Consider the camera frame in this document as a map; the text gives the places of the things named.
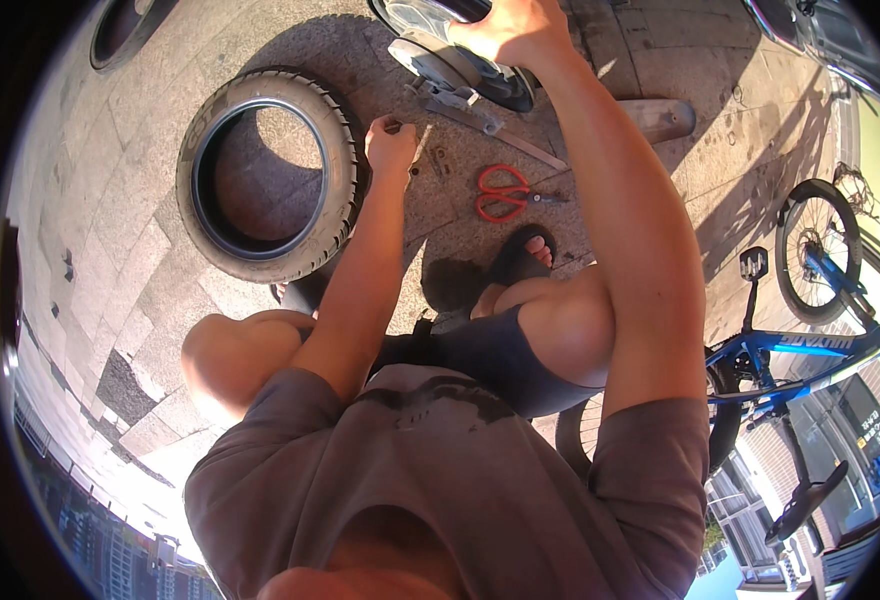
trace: hand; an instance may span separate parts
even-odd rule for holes
[[[385,127],[396,119],[387,114],[375,119],[367,131],[367,161],[374,172],[374,179],[395,181],[403,186],[408,182],[408,171],[417,153],[417,127],[407,123],[396,133],[390,134]]]
[[[486,18],[451,21],[446,37],[485,59],[534,73],[574,50],[567,16],[557,0],[493,0]]]

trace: blue bicycle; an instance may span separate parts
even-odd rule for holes
[[[751,282],[742,330],[705,348],[710,473],[734,450],[744,418],[748,420],[747,430],[768,421],[782,427],[793,456],[799,484],[782,515],[767,531],[770,546],[782,543],[809,520],[841,484],[849,468],[842,461],[826,481],[810,480],[788,402],[850,378],[880,358],[880,325],[860,283],[862,259],[860,228],[846,198],[822,179],[802,181],[790,191],[778,214],[777,281],[783,299],[798,319],[812,326],[829,324],[850,309],[864,333],[825,335],[754,329],[759,283],[769,271],[767,250],[754,246],[739,257],[740,276]],[[811,377],[781,380],[770,372],[771,353],[830,356],[837,360]],[[752,389],[741,391],[742,381]],[[596,422],[600,420],[600,409],[591,412],[591,402],[581,402],[562,412],[556,430],[557,451],[584,480],[591,463],[587,455],[596,447]]]

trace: gray t-shirt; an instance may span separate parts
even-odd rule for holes
[[[604,418],[589,486],[478,382],[385,367],[344,409],[319,376],[274,375],[197,463],[186,517],[213,576],[252,598],[323,570],[360,511],[396,506],[439,536],[474,598],[682,598],[703,546],[707,409]]]

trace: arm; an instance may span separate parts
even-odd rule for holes
[[[556,0],[494,0],[450,39],[529,68],[553,102],[615,322],[604,417],[671,397],[705,399],[697,238],[650,144],[574,49]]]
[[[417,137],[412,125],[385,132],[389,122],[380,117],[367,133],[373,184],[326,287],[313,333],[290,363],[325,379],[344,402],[361,390],[380,352],[403,279],[404,191]]]

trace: dark shorts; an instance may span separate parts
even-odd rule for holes
[[[458,371],[482,383],[525,419],[552,415],[600,392],[602,388],[565,381],[543,366],[520,330],[520,308],[438,334],[423,330],[429,322],[422,320],[420,330],[412,334],[384,338],[370,373],[398,363]]]

